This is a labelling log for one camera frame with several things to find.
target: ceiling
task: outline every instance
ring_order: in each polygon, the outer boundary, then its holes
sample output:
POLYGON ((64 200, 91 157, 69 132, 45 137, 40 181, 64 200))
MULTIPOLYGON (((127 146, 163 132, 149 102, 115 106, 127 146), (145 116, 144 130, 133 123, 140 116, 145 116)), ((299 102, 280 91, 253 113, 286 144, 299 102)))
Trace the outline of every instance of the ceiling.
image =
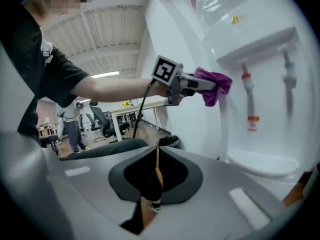
POLYGON ((146 0, 92 0, 49 21, 44 36, 89 75, 136 77, 146 0))

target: purple cloth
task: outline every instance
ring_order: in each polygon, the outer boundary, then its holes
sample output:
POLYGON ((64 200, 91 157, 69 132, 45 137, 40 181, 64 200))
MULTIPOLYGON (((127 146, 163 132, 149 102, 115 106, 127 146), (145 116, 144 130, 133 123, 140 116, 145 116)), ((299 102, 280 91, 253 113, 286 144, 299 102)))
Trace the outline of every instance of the purple cloth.
POLYGON ((224 74, 208 72, 201 67, 198 67, 193 74, 195 78, 209 80, 216 84, 213 90, 202 90, 197 93, 202 94, 206 107, 213 107, 220 96, 220 94, 228 94, 232 80, 224 74))

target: trash can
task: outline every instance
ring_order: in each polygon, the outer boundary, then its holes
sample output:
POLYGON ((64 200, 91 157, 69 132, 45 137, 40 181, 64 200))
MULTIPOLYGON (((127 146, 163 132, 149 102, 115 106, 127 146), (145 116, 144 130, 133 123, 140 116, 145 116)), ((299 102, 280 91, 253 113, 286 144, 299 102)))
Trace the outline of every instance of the trash can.
POLYGON ((157 144, 159 147, 171 147, 179 150, 181 149, 181 140, 176 135, 161 138, 157 144))

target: wooden floor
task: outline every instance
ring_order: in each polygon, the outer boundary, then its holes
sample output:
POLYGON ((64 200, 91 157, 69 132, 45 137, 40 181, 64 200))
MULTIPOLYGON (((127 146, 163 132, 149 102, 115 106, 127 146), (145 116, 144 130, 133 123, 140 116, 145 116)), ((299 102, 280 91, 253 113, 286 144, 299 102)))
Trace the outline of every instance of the wooden floor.
MULTIPOLYGON (((116 138, 110 137, 106 140, 94 142, 95 138, 102 136, 101 131, 97 131, 97 132, 85 131, 84 134, 86 134, 87 137, 82 137, 82 141, 87 147, 89 147, 91 149, 101 147, 104 145, 108 145, 109 142, 116 140, 116 138)), ((125 135, 122 136, 122 138, 132 138, 133 134, 134 134, 133 129, 126 130, 125 135)), ((140 122, 139 127, 136 131, 135 137, 137 139, 144 140, 146 143, 148 143, 149 146, 155 146, 155 145, 157 145, 157 141, 160 138, 163 138, 166 136, 168 136, 166 133, 164 133, 162 131, 157 131, 154 127, 150 126, 149 124, 147 124, 145 122, 140 122)), ((59 158, 65 158, 68 155, 70 155, 71 153, 73 153, 68 139, 63 140, 62 144, 58 145, 58 152, 59 152, 59 156, 58 156, 59 158)))

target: black t-shirt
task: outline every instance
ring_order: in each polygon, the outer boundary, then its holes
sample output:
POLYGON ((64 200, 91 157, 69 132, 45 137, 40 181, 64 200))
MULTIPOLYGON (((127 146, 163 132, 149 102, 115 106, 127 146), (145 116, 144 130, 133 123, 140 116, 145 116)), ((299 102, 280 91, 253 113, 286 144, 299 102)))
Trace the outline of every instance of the black t-shirt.
POLYGON ((45 66, 41 51, 41 29, 22 5, 3 23, 3 46, 16 70, 34 93, 18 132, 39 142, 36 112, 38 100, 48 97, 61 107, 67 107, 76 98, 70 91, 88 74, 73 65, 56 47, 53 47, 51 52, 52 60, 45 66))

